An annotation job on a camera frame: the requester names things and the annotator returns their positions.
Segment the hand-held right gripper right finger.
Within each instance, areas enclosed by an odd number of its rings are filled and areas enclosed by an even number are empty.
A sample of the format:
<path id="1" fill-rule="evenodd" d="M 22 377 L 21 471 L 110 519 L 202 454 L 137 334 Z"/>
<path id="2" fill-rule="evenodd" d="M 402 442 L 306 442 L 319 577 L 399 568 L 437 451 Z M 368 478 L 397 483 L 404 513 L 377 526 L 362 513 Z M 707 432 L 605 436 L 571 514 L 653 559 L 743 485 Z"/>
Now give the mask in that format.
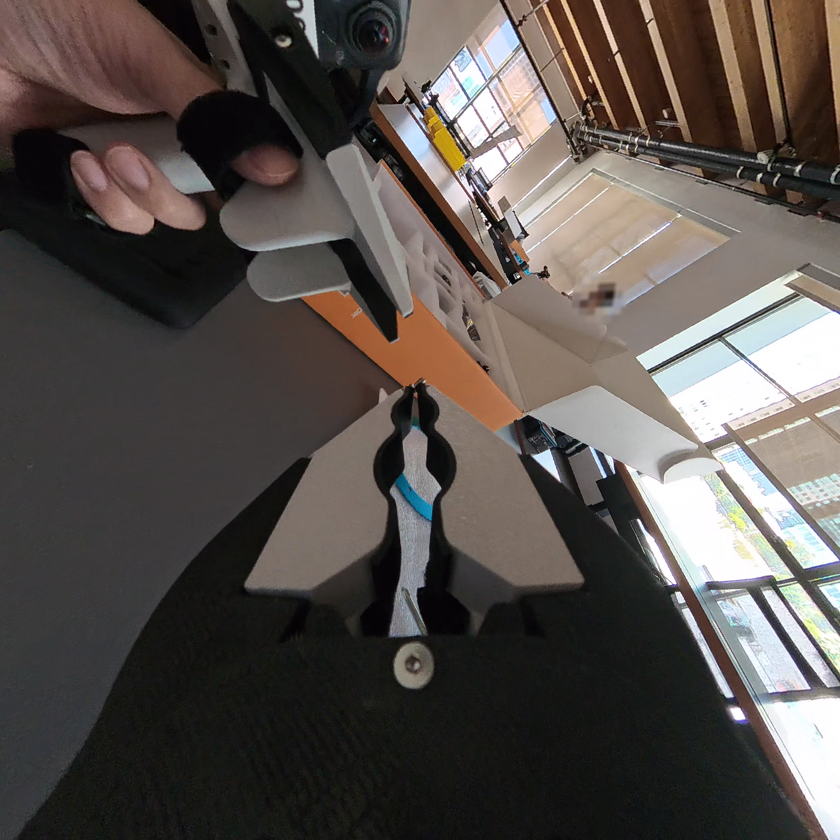
<path id="1" fill-rule="evenodd" d="M 417 386 L 439 484 L 417 605 L 432 635 L 467 635 L 499 604 L 585 579 L 529 474 L 532 461 L 431 385 Z"/>

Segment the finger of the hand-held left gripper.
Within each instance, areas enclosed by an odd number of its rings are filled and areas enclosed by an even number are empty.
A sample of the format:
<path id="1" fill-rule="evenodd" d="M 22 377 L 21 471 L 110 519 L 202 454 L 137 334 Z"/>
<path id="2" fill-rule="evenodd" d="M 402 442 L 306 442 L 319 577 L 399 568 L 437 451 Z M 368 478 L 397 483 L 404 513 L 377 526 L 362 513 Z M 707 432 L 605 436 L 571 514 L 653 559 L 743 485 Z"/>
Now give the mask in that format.
<path id="1" fill-rule="evenodd" d="M 384 256 L 395 261 L 395 286 L 390 287 L 361 237 L 259 252 L 248 266 L 255 294 L 271 302 L 348 292 L 389 343 L 398 340 L 394 295 L 401 289 L 401 250 L 393 234 L 385 234 Z"/>
<path id="2" fill-rule="evenodd" d="M 384 256 L 385 235 L 394 234 L 364 158 L 353 143 L 325 160 L 304 154 L 301 169 L 284 186 L 247 182 L 220 214 L 226 236 L 255 253 L 360 237 L 371 246 L 390 287 L 394 258 Z M 394 295 L 402 317 L 414 310 L 406 261 L 401 250 L 401 289 Z"/>

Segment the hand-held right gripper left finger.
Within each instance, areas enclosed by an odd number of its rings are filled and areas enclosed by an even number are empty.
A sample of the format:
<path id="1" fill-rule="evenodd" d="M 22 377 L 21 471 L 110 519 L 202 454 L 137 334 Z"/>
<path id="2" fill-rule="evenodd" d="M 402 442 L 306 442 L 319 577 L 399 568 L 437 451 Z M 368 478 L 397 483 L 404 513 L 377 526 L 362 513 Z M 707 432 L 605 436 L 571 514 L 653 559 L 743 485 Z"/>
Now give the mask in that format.
<path id="1" fill-rule="evenodd" d="M 308 460 L 245 582 L 357 618 L 363 635 L 387 636 L 402 565 L 391 488 L 404 471 L 414 388 L 394 392 Z"/>

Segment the small blue round plate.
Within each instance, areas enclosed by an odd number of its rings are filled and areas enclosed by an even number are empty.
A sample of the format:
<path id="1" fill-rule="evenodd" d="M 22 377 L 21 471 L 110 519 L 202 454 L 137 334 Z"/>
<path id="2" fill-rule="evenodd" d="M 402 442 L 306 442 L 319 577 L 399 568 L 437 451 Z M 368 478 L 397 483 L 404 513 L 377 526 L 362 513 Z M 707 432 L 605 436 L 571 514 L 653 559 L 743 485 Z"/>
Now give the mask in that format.
<path id="1" fill-rule="evenodd" d="M 406 503 L 411 509 L 422 519 L 427 522 L 432 522 L 434 518 L 434 500 L 439 495 L 440 489 L 430 499 L 426 499 L 423 495 L 418 493 L 405 473 L 397 477 L 394 488 L 399 491 Z"/>

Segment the wood-edged desk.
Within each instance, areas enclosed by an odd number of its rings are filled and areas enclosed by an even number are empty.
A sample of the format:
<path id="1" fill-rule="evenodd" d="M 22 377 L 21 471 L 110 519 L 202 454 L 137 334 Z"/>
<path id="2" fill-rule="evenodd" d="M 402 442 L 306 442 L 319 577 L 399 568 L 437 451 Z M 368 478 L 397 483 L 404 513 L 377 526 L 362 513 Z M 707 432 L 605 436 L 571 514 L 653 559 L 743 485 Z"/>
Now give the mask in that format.
<path id="1" fill-rule="evenodd" d="M 466 268 L 509 283 L 478 206 L 427 136 L 414 112 L 403 104 L 371 106 L 371 117 L 402 174 L 402 185 Z"/>

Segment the person's left hand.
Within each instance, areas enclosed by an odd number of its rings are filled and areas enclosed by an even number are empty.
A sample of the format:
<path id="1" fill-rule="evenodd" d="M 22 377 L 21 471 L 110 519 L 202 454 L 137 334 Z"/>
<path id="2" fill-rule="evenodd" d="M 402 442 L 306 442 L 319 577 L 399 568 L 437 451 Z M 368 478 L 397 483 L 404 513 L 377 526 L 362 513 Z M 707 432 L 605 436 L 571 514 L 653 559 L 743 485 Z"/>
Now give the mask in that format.
<path id="1" fill-rule="evenodd" d="M 134 1 L 2 1 L 2 148 L 23 130 L 164 112 L 178 120 L 218 76 Z M 111 228 L 204 226 L 204 204 L 180 193 L 140 150 L 111 143 L 70 157 L 83 200 Z"/>

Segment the white foam sheet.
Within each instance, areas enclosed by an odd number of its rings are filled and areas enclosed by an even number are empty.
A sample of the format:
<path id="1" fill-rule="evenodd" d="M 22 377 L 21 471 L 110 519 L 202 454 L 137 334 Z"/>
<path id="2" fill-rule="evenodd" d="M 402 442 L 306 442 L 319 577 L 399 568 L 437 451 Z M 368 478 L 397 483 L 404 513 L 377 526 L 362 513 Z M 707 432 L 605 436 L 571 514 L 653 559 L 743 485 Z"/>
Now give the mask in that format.
<path id="1" fill-rule="evenodd" d="M 413 425 L 404 438 L 402 446 L 403 473 L 419 494 L 430 499 L 437 489 L 440 489 L 440 484 L 427 468 L 427 436 L 421 431 L 418 420 L 413 420 Z M 432 522 L 420 518 L 394 486 L 391 488 L 391 495 L 395 503 L 398 535 L 401 542 L 401 568 L 388 636 L 415 637 L 420 633 L 404 603 L 401 587 L 405 586 L 408 589 L 418 607 L 417 591 L 425 585 Z"/>

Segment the stack of black boxes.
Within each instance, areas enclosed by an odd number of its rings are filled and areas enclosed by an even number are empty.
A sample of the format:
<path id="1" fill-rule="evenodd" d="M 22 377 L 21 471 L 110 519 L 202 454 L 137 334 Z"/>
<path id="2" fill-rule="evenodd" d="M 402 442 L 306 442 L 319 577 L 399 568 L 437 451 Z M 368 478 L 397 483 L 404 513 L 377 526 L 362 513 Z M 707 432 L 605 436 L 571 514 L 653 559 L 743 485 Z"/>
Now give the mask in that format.
<path id="1" fill-rule="evenodd" d="M 571 457 L 588 448 L 582 441 L 542 423 L 533 416 L 524 416 L 520 424 L 523 439 L 528 442 L 535 454 L 557 449 L 563 455 Z"/>

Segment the orange cardboard box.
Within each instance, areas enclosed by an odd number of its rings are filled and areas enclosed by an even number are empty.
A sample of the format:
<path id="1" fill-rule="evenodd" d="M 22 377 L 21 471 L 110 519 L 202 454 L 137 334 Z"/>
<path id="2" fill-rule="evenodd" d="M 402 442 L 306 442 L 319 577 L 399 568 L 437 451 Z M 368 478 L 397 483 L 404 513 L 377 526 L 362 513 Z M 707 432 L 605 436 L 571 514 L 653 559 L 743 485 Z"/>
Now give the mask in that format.
<path id="1" fill-rule="evenodd" d="M 348 292 L 305 302 L 401 385 L 424 377 L 493 432 L 529 415 L 662 483 L 721 469 L 626 345 L 543 280 L 486 299 L 490 373 L 414 295 L 393 343 Z"/>

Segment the white foam box insert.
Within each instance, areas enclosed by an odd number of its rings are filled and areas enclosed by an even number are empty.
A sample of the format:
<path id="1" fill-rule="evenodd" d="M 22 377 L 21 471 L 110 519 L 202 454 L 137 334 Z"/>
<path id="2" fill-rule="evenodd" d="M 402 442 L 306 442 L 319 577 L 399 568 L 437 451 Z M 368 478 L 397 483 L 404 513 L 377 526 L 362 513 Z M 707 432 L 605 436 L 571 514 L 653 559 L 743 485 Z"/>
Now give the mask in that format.
<path id="1" fill-rule="evenodd" d="M 414 297 L 490 373 L 496 357 L 489 331 L 482 326 L 486 299 L 384 163 L 377 166 L 374 184 L 402 246 Z"/>

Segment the black case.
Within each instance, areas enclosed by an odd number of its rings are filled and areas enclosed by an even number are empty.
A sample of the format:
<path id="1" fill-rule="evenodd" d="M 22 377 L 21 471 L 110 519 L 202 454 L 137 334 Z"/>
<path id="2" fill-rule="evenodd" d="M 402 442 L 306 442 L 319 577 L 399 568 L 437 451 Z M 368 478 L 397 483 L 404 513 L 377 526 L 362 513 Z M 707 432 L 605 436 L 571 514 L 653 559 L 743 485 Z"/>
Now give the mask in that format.
<path id="1" fill-rule="evenodd" d="M 245 280 L 249 259 L 223 234 L 216 215 L 196 231 L 157 224 L 122 234 L 26 190 L 2 173 L 2 227 L 165 327 L 197 324 Z"/>

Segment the grid-pane window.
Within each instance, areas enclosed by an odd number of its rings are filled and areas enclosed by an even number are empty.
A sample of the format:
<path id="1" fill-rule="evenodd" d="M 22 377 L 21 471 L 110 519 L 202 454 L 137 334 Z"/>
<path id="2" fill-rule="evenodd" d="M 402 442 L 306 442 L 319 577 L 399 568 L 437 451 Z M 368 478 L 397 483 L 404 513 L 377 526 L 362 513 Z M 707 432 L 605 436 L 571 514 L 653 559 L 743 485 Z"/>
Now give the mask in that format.
<path id="1" fill-rule="evenodd" d="M 558 116 L 510 20 L 491 16 L 431 84 L 429 96 L 493 184 Z"/>

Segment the large glass window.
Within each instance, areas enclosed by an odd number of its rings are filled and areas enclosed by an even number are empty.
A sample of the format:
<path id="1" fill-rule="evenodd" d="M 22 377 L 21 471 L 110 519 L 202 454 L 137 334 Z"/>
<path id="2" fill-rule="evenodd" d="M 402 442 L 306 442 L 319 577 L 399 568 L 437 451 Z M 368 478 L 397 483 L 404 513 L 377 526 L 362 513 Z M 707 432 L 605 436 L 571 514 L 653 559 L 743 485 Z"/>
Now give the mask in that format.
<path id="1" fill-rule="evenodd" d="M 826 838 L 839 809 L 838 314 L 790 296 L 654 368 L 719 468 L 637 478 Z"/>

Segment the white roller blind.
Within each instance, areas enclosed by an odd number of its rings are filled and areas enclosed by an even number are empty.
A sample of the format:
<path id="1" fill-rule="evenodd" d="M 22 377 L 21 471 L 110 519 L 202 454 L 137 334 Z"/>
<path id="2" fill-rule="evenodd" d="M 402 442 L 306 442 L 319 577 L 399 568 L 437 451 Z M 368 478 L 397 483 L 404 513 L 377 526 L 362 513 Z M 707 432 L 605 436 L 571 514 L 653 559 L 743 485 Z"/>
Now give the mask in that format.
<path id="1" fill-rule="evenodd" d="M 531 273 L 584 313 L 616 315 L 710 252 L 734 231 L 596 170 L 527 224 Z"/>

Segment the black ceiling pipes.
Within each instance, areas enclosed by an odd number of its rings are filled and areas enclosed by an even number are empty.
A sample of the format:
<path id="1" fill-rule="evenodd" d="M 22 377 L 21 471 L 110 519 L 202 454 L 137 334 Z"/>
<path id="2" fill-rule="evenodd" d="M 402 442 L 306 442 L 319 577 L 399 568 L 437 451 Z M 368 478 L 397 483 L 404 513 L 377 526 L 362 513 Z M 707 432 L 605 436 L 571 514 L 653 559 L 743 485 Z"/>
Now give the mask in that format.
<path id="1" fill-rule="evenodd" d="M 646 155 L 827 201 L 839 198 L 838 164 L 829 166 L 785 157 L 775 151 L 744 152 L 657 139 L 645 133 L 607 129 L 586 121 L 574 126 L 572 136 L 582 144 L 607 151 Z"/>

